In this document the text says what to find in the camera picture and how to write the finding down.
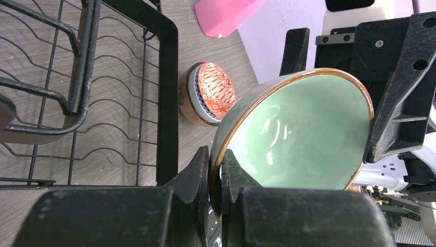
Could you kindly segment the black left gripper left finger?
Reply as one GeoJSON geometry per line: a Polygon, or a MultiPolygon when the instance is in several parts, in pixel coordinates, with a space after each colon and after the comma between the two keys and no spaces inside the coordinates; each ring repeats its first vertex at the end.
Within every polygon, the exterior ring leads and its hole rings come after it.
{"type": "Polygon", "coordinates": [[[208,147],[162,187],[43,194],[14,246],[206,246],[208,147]]]}

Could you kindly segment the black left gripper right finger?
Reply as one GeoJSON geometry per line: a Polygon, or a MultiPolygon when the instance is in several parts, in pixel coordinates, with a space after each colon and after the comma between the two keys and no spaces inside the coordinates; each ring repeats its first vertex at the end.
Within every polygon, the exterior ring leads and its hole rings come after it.
{"type": "Polygon", "coordinates": [[[231,150],[221,164],[223,246],[395,246],[384,215],[368,196],[264,188],[231,150]]]}

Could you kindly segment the light green bowl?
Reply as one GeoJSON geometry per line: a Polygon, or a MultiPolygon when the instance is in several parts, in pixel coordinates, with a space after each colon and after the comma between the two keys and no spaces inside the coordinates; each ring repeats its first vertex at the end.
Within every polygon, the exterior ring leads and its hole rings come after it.
{"type": "Polygon", "coordinates": [[[355,76],[315,68],[247,92],[219,124],[210,152],[209,193],[222,216],[225,152],[263,187],[347,190],[364,163],[372,99],[355,76]]]}

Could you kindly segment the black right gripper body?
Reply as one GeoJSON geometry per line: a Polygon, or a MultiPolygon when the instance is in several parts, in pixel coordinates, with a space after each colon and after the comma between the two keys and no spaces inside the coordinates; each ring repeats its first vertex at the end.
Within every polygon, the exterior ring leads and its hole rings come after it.
{"type": "Polygon", "coordinates": [[[352,74],[373,102],[433,101],[435,12],[335,28],[316,45],[315,67],[352,74]]]}

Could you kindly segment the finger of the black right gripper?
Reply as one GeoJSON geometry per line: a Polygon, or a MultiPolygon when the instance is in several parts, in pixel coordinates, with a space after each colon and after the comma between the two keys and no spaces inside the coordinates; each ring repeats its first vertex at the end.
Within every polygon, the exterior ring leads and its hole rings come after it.
{"type": "Polygon", "coordinates": [[[306,70],[309,28],[290,29],[286,33],[279,76],[306,70]]]}
{"type": "Polygon", "coordinates": [[[422,148],[434,94],[435,12],[413,14],[372,122],[364,163],[422,148]]]}

